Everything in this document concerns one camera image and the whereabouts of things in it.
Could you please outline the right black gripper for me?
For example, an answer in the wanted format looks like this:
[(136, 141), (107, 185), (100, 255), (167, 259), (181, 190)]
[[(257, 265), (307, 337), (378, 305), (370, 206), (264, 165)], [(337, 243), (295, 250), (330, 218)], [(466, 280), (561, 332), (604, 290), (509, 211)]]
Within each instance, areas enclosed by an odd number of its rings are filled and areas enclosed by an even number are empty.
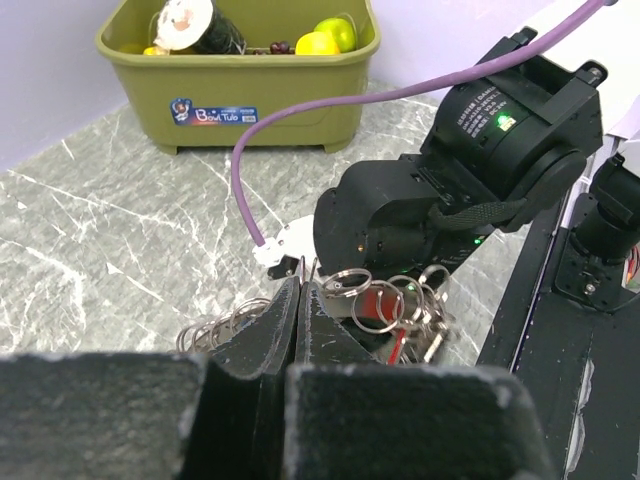
[(421, 154), (360, 161), (317, 201), (316, 256), (327, 275), (365, 268), (377, 278), (416, 277), (430, 264), (455, 272), (495, 229), (446, 230), (429, 212), (454, 215), (492, 198), (455, 161)]

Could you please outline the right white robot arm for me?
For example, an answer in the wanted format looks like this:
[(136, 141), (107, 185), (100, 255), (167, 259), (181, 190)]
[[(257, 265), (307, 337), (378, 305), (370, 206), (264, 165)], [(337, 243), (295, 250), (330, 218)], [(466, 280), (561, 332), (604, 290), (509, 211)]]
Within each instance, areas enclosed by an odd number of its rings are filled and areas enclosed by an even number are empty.
[(457, 82), (417, 153), (359, 161), (320, 196), (313, 241), (322, 272), (453, 273), (493, 232), (532, 222), (602, 146), (608, 76), (596, 61), (570, 71), (536, 56)]

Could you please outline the red key tag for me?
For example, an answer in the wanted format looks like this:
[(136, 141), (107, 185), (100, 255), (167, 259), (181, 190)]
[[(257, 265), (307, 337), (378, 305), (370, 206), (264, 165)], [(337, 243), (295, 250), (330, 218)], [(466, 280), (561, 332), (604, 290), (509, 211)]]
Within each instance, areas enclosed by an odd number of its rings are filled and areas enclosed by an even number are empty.
[(389, 365), (398, 364), (404, 350), (407, 332), (401, 328), (403, 315), (403, 296), (392, 293), (389, 288), (368, 289), (357, 307), (358, 321), (366, 333), (391, 335), (394, 338), (387, 359)]

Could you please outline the large metal keyring with keys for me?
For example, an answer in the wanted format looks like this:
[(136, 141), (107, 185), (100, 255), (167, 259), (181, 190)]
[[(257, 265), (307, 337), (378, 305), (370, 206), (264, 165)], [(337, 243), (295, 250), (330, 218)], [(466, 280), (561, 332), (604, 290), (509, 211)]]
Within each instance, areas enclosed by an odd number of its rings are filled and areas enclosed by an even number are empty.
[[(394, 338), (366, 333), (357, 317), (357, 307), (364, 292), (370, 288), (389, 288), (392, 293), (403, 296), (401, 328), (407, 335), (398, 364), (432, 362), (451, 334), (454, 317), (446, 310), (451, 275), (442, 265), (427, 266), (417, 278), (403, 273), (386, 280), (375, 280), (364, 268), (349, 268), (322, 277), (317, 261), (311, 271), (300, 269), (303, 278), (314, 281), (319, 287), (321, 302), (341, 326), (365, 341), (382, 343), (372, 350), (386, 364)], [(204, 315), (180, 330), (175, 350), (179, 353), (211, 351), (264, 313), (272, 303), (270, 298), (254, 297), (225, 313)]]

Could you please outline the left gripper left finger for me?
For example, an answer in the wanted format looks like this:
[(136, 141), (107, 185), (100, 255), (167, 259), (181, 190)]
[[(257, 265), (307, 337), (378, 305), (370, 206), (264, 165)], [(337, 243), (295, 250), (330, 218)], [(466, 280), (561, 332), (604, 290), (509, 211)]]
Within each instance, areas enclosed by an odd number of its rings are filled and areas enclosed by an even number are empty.
[(301, 285), (201, 354), (1, 360), (5, 479), (277, 479)]

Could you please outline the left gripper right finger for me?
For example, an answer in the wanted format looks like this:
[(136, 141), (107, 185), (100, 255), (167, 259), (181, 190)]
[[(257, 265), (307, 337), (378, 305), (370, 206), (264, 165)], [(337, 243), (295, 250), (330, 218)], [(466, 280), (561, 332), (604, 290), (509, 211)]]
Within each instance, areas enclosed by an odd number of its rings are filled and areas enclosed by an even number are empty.
[(534, 402), (492, 367), (354, 363), (306, 284), (284, 407), (288, 479), (551, 479)]

